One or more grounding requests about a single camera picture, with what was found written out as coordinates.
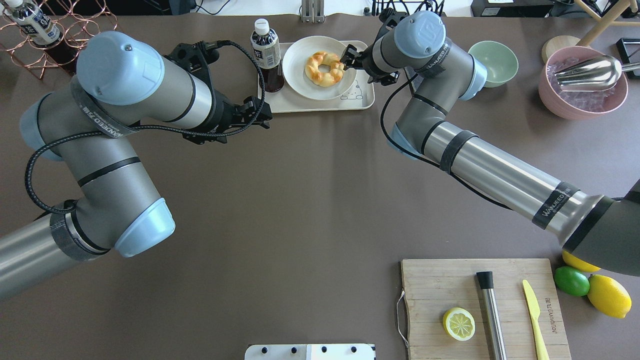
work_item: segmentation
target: green bowl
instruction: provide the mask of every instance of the green bowl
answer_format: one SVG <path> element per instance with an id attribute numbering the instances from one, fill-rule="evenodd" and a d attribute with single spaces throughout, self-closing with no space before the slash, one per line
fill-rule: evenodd
<path id="1" fill-rule="evenodd" d="M 486 67 L 485 88 L 495 88 L 513 79 L 518 72 L 518 58 L 506 45 L 495 41 L 480 41 L 469 49 Z"/>

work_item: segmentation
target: wooden cutting board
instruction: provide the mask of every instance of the wooden cutting board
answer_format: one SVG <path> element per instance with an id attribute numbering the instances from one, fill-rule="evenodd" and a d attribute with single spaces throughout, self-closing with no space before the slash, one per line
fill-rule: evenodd
<path id="1" fill-rule="evenodd" d="M 550 360 L 571 360 L 556 286 L 548 259 L 405 259 L 403 286 L 408 317 L 409 359 L 491 360 L 489 327 L 476 272 L 492 271 L 500 326 L 508 359 L 536 360 L 527 279 L 540 305 L 538 323 Z M 473 315 L 476 334 L 457 341 L 446 334 L 444 313 L 462 307 Z"/>

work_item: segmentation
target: bottle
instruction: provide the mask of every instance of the bottle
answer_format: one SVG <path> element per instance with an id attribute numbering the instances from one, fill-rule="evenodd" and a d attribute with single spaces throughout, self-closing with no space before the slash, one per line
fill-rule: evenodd
<path id="1" fill-rule="evenodd" d="M 4 0 L 8 8 L 4 14 L 22 28 L 33 41 L 70 75 L 76 73 L 78 50 L 70 47 L 56 23 L 46 16 L 31 0 Z"/>
<path id="2" fill-rule="evenodd" d="M 260 65 L 264 76 L 264 91 L 277 92 L 284 86 L 282 62 L 280 57 L 280 41 L 278 35 L 269 27 L 266 19 L 255 21 L 255 31 L 251 34 L 253 56 Z"/>

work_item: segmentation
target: brown table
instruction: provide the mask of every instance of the brown table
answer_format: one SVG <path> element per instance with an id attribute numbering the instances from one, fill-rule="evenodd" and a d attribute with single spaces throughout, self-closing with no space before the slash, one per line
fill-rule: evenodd
<path id="1" fill-rule="evenodd" d="M 123 31 L 168 53 L 179 42 L 231 39 L 246 47 L 255 17 L 120 17 Z M 380 22 L 332 15 L 304 26 L 269 17 L 282 42 L 309 35 L 371 43 Z M 463 49 L 480 40 L 510 46 L 520 71 L 506 86 L 459 102 L 452 123 L 589 194 L 622 196 L 640 174 L 640 83 L 626 103 L 590 121 L 562 120 L 537 94 L 541 47 L 555 35 L 581 37 L 592 20 L 445 19 Z M 616 54 L 609 28 L 593 47 Z M 243 55 L 221 50 L 218 90 L 239 102 L 254 93 Z M 22 184 L 31 154 L 18 119 L 68 77 L 39 82 L 0 54 L 0 234 L 40 214 Z M 404 258 L 549 258 L 555 237 L 493 206 L 443 172 L 392 150 L 378 125 L 395 86 L 376 85 L 365 111 L 278 115 L 227 145 L 196 146 L 170 133 L 131 138 L 177 229 L 131 259 L 115 252 L 77 266 L 0 304 L 2 359 L 242 359 L 254 343 L 375 343 L 378 359 L 402 359 L 394 304 Z M 388 126 L 409 98 L 388 110 Z M 81 196 L 62 163 L 36 166 L 48 204 Z M 614 275 L 635 299 L 640 280 Z M 560 293 L 574 359 L 633 359 L 640 311 L 624 320 Z"/>

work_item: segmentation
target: bagel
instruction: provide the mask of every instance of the bagel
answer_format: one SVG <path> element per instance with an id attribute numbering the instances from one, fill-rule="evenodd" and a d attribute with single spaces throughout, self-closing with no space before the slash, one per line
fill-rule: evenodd
<path id="1" fill-rule="evenodd" d="M 321 72 L 318 68 L 320 65 L 329 65 L 329 72 Z M 314 84 L 328 88 L 342 80 L 344 64 L 336 54 L 318 51 L 307 59 L 305 75 Z"/>

